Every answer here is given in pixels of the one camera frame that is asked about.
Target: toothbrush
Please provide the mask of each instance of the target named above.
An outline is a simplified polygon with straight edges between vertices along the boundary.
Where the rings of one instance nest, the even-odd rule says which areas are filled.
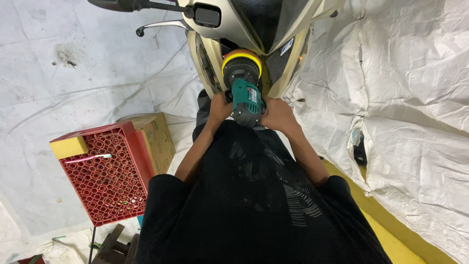
[[[89,156],[89,157],[85,157],[85,158],[81,158],[81,159],[76,159],[76,160],[71,160],[71,161],[65,161],[64,163],[80,162],[80,161],[85,161],[85,160],[94,159],[94,158],[97,158],[97,157],[111,158],[111,157],[112,157],[112,154],[109,154],[109,153],[108,153],[108,154],[93,155],[93,156]]]

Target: side mirror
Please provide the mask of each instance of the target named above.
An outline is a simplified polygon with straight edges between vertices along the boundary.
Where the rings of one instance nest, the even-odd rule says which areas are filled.
[[[89,3],[107,10],[133,12],[142,9],[141,0],[88,0]]]

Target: black t-shirt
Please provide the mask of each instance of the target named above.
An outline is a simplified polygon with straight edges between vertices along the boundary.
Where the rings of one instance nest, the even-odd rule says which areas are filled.
[[[134,263],[176,262],[391,261],[344,179],[313,187],[275,131],[227,120],[192,188],[167,174],[148,184]]]

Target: black cable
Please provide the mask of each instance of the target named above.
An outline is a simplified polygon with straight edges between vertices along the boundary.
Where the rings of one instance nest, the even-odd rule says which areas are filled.
[[[96,227],[93,227],[93,236],[91,238],[91,249],[90,249],[90,259],[88,260],[88,264],[91,264],[91,258],[93,257],[93,249],[94,249],[94,235],[96,234]]]

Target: cardboard box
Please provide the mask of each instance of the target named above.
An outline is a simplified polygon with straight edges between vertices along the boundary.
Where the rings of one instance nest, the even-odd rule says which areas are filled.
[[[146,114],[129,120],[135,127],[150,171],[153,175],[167,173],[176,151],[164,114]]]

